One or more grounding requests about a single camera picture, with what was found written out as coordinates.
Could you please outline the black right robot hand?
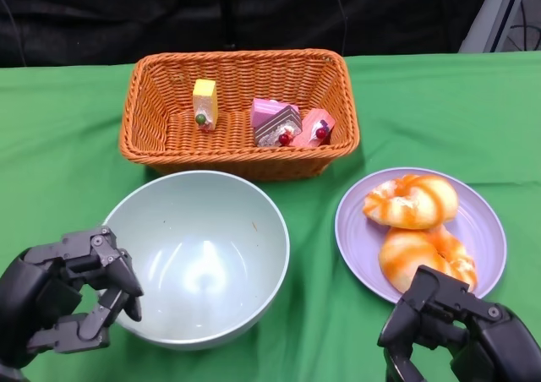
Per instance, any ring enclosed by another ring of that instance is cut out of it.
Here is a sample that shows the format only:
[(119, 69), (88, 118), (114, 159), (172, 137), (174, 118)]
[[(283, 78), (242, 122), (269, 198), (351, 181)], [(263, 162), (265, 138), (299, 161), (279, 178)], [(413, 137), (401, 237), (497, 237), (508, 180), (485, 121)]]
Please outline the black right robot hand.
[(378, 345), (384, 350), (388, 381), (424, 380), (411, 360), (414, 345), (446, 348), (460, 381), (540, 379), (540, 347), (515, 313), (425, 265), (418, 267), (391, 312)]

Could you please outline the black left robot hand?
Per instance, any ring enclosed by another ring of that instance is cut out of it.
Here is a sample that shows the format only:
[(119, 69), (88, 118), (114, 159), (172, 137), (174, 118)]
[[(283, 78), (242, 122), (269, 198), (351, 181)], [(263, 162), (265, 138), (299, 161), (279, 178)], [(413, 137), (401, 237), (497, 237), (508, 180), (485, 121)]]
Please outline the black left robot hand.
[(27, 248), (1, 276), (1, 370), (38, 354), (108, 347), (120, 313), (142, 319), (143, 289), (129, 253), (108, 226)]

